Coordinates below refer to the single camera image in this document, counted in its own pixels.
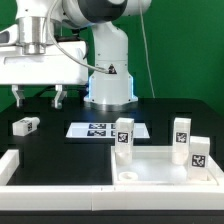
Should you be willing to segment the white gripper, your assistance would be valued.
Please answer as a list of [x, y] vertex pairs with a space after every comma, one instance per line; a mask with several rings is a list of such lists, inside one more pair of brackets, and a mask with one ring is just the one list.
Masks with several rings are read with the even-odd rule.
[[18, 108], [25, 100], [24, 88], [20, 85], [56, 85], [52, 106], [61, 109], [67, 96], [63, 85], [87, 81], [87, 68], [64, 55], [55, 45], [48, 46], [42, 55], [23, 55], [18, 46], [0, 47], [0, 84], [13, 85]]

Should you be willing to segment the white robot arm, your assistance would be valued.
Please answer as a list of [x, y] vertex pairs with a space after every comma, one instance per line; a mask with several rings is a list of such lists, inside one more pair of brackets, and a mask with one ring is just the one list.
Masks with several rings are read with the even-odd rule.
[[0, 31], [0, 85], [17, 104], [24, 85], [53, 85], [59, 108], [68, 85], [89, 87], [88, 107], [116, 111], [135, 104], [128, 37], [112, 22], [141, 15], [152, 0], [16, 0], [16, 23]]

